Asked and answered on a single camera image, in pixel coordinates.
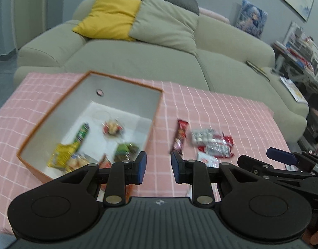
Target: beige sofa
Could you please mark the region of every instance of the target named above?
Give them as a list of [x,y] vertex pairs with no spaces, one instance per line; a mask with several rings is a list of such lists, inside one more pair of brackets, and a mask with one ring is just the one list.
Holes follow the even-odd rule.
[[[84,0],[67,21],[38,36],[18,54],[14,83],[29,72],[83,73],[96,70],[132,78],[172,81],[217,93],[265,103],[287,142],[297,141],[306,128],[309,108],[295,102],[270,69],[273,49],[233,26],[200,15],[195,33],[197,57],[143,42],[89,40],[72,28],[85,18],[94,0]],[[249,68],[249,60],[265,68],[271,81]]]

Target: book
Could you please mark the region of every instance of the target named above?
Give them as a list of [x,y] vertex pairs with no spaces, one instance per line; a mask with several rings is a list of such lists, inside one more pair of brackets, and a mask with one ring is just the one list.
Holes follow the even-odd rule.
[[293,81],[291,81],[290,79],[286,79],[284,77],[280,77],[280,79],[283,85],[287,87],[291,95],[294,97],[296,102],[308,104],[307,100],[304,98],[304,96],[302,95],[300,90],[296,87]]

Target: door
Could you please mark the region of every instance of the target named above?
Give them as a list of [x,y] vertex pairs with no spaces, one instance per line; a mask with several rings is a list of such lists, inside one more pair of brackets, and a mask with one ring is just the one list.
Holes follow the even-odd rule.
[[14,27],[18,49],[43,33],[45,0],[14,0]]

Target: storage box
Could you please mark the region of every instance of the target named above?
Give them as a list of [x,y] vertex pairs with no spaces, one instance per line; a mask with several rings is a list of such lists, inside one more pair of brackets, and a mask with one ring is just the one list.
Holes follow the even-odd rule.
[[[88,72],[48,111],[22,144],[17,156],[43,183],[65,174],[47,166],[58,143],[70,144],[84,122],[90,130],[80,153],[111,163],[118,143],[133,142],[146,151],[163,91],[116,76]],[[103,124],[117,119],[124,127],[121,137],[107,137]]]

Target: gray tile floor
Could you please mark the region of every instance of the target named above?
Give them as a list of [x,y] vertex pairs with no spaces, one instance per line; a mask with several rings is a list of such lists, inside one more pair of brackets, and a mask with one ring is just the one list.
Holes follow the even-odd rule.
[[0,62],[0,108],[13,93],[13,76],[17,69],[17,55]]

